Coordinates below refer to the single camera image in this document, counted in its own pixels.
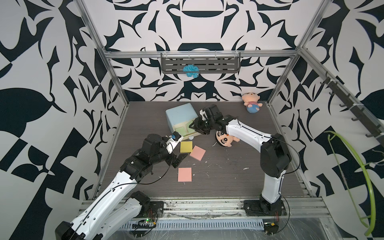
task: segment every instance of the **light blue box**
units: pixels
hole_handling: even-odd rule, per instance
[[[197,118],[197,114],[190,103],[170,108],[166,110],[166,115],[171,133],[177,131],[183,136],[183,140],[188,139],[190,136],[200,135],[200,133],[189,128],[191,121]]]

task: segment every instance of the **yellow sponge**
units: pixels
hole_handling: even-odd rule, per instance
[[[180,153],[192,152],[192,141],[180,142]]]

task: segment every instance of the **black and white patterned wall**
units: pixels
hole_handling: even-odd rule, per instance
[[[0,7],[2,239],[54,239],[108,154],[124,103],[72,0]]]
[[[382,80],[384,61],[384,3],[381,0],[334,0],[316,29],[308,50],[381,121],[384,120]],[[285,136],[300,151],[301,167],[312,192],[322,196],[344,238],[384,237],[384,148],[303,60],[290,73],[273,102]],[[366,166],[376,199],[376,227],[370,236],[358,219],[324,131],[341,134]],[[332,145],[340,161],[361,216],[371,214],[362,170],[347,147],[337,138]]]
[[[320,0],[85,0],[107,51],[283,50]],[[287,58],[244,58],[238,74],[164,75],[158,59],[114,59],[131,101],[267,100]]]

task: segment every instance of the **metal grate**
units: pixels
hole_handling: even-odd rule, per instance
[[[199,68],[198,72],[190,73],[237,73],[240,70],[240,57],[227,58],[168,58],[166,55],[161,57],[161,71],[164,74],[177,74],[183,72],[185,65],[194,65]]]
[[[129,221],[119,230],[134,230]],[[196,219],[196,220],[159,220],[153,230],[226,230],[226,229],[253,229],[264,230],[262,219]]]

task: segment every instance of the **green hose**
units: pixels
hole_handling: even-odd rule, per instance
[[[334,136],[332,138],[330,138],[330,135],[328,135],[328,142],[329,142],[329,145],[331,146],[331,149],[332,149],[332,152],[333,152],[333,155],[335,156],[336,158],[336,161],[337,161],[337,164],[339,166],[339,169],[340,169],[340,173],[341,173],[341,176],[343,178],[343,181],[344,181],[344,184],[345,186],[347,187],[347,190],[348,190],[348,193],[349,193],[349,196],[351,197],[352,199],[352,203],[353,203],[353,206],[355,207],[355,210],[356,210],[356,213],[359,217],[359,220],[360,222],[365,226],[365,227],[368,227],[367,231],[364,233],[364,235],[367,237],[369,236],[373,229],[375,228],[375,223],[376,223],[376,204],[375,204],[375,195],[373,193],[373,187],[372,187],[372,183],[371,183],[371,179],[369,178],[369,174],[367,172],[367,170],[365,169],[365,165],[364,163],[361,161],[361,158],[359,157],[359,155],[357,154],[357,152],[355,151],[355,149],[349,144],[349,142],[347,142],[340,134],[336,133],[336,132],[333,132],[333,131],[325,131],[325,132],[329,132],[329,133],[332,133]],[[365,180],[367,181],[367,187],[368,187],[368,192],[369,192],[369,198],[371,200],[371,215],[370,216],[366,216],[366,217],[361,217],[360,214],[359,214],[359,211],[356,207],[356,204],[355,204],[355,201],[353,200],[352,198],[352,194],[351,194],[351,191],[349,190],[349,187],[347,185],[347,181],[344,177],[344,173],[343,171],[341,170],[341,167],[340,167],[340,163],[339,163],[339,160],[337,159],[336,157],[336,154],[335,154],[335,151],[333,150],[333,146],[331,144],[331,140],[335,137],[335,136],[338,136],[342,142],[350,149],[350,151],[352,152],[352,154],[354,155],[356,161],[359,163],[361,169],[362,169],[362,172],[364,174],[364,177],[365,177]],[[364,221],[363,219],[365,218],[371,218],[371,224],[368,226]]]

